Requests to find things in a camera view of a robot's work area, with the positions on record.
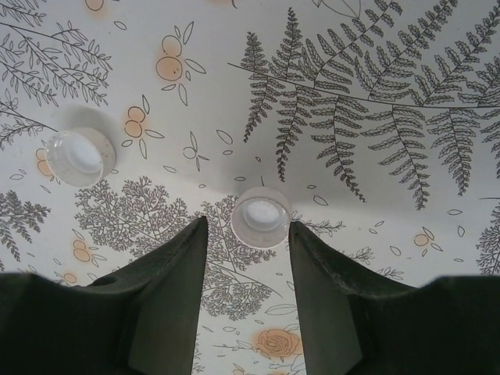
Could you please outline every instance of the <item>orange berry illustration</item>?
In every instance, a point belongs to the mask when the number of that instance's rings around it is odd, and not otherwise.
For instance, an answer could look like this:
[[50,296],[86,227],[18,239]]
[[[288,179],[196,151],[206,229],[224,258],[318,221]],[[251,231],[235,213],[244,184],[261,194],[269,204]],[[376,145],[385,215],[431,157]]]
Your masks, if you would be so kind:
[[86,248],[87,248],[87,246],[86,246],[85,242],[80,241],[80,240],[76,240],[76,241],[73,243],[73,247],[74,247],[74,248],[82,248],[82,249],[86,249]]
[[145,120],[146,114],[139,107],[130,107],[128,109],[128,117],[131,120],[134,120],[134,121],[137,121],[138,123],[141,123],[142,121]]
[[104,0],[85,0],[85,4],[90,10],[97,12],[104,5]]
[[37,150],[37,152],[35,153],[35,155],[37,156],[37,159],[38,160],[45,160],[46,157],[45,157],[45,150],[43,148],[39,148]]
[[164,80],[178,80],[182,77],[182,64],[174,57],[164,57],[156,63],[156,72]]
[[40,160],[37,164],[37,167],[40,173],[46,177],[52,177],[54,175],[45,160]]
[[87,250],[84,250],[82,248],[75,248],[73,250],[73,255],[75,255],[75,258],[77,258],[81,262],[88,262],[89,260],[91,260],[91,255]]
[[139,138],[142,135],[142,126],[135,120],[129,120],[125,123],[125,133],[133,138]]
[[413,239],[413,242],[417,246],[425,246],[429,243],[429,237],[426,236],[425,234],[418,234]]
[[65,282],[70,284],[75,284],[77,282],[77,277],[72,273],[65,273],[62,278],[64,279]]
[[163,38],[162,48],[168,56],[178,57],[182,53],[182,44],[173,35],[167,35]]

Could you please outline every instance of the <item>fern leaf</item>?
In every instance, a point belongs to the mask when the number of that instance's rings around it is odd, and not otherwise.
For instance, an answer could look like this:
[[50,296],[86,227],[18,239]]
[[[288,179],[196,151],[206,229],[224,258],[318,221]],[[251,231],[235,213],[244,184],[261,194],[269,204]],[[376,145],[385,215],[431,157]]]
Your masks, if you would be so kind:
[[429,184],[425,181],[429,175],[421,172],[427,168],[427,165],[416,160],[425,160],[427,156],[422,152],[411,151],[425,149],[424,145],[413,139],[423,138],[422,132],[417,129],[422,128],[419,120],[424,120],[425,117],[416,109],[392,105],[390,111],[375,113],[367,118],[373,121],[389,120],[384,125],[364,131],[361,134],[365,137],[386,136],[385,139],[369,146],[368,149],[373,151],[392,150],[392,153],[382,159],[379,164],[391,166],[393,168],[389,172],[391,176],[404,174],[399,183],[408,184],[407,189],[414,191],[412,197],[415,199],[416,209],[425,208],[430,196],[427,191]]
[[331,100],[328,100],[327,98],[316,100],[316,104],[324,104],[326,107],[311,110],[311,114],[318,119],[318,121],[311,123],[311,127],[328,132],[328,134],[311,135],[313,141],[327,145],[327,148],[318,154],[317,158],[328,157],[325,167],[333,168],[333,175],[340,178],[349,190],[364,202],[365,198],[355,182],[355,175],[351,168],[354,164],[351,157],[355,154],[355,145],[342,139],[359,136],[352,129],[361,129],[361,125],[357,121],[364,118],[363,113],[367,112],[368,109],[355,99],[332,97]]
[[472,130],[479,127],[479,122],[475,120],[477,114],[472,114],[471,110],[454,110],[434,116],[430,124],[434,127],[428,129],[430,134],[439,135],[434,141],[432,148],[441,147],[439,159],[446,156],[443,165],[448,165],[448,171],[452,174],[459,187],[459,195],[462,196],[469,187],[470,170],[472,161],[472,138],[476,137],[476,132]]

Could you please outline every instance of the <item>fern frond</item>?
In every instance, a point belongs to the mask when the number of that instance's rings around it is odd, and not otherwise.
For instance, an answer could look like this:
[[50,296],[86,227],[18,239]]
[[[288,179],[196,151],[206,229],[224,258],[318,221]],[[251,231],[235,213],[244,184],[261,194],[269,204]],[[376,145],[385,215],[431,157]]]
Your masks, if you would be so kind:
[[365,137],[381,137],[385,139],[368,148],[373,151],[391,150],[391,154],[379,162],[382,166],[394,168],[389,174],[401,176],[400,184],[409,184],[408,190],[413,191],[416,209],[425,208],[430,196],[426,179],[428,174],[422,171],[427,165],[417,162],[427,159],[427,155],[414,150],[425,150],[425,146],[414,138],[423,138],[421,120],[424,115],[413,108],[392,105],[390,111],[378,112],[366,117],[372,121],[387,121],[383,125],[361,134]]

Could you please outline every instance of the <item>botanical wallpaper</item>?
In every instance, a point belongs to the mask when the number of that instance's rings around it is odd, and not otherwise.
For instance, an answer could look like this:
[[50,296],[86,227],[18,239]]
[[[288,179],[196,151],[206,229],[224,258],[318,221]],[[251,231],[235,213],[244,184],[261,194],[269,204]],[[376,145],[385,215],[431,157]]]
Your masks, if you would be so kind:
[[[500,274],[500,1],[0,0],[0,270],[87,285],[209,221],[193,373],[305,375],[287,244],[230,229],[282,191],[414,286]],[[77,189],[45,142],[91,126]]]

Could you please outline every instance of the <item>rose illustration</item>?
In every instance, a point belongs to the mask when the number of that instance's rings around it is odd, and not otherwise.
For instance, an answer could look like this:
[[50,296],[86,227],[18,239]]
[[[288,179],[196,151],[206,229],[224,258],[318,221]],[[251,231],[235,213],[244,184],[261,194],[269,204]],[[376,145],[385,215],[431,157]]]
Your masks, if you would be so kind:
[[301,339],[285,330],[265,330],[257,339],[256,347],[270,357],[288,357],[302,352]]

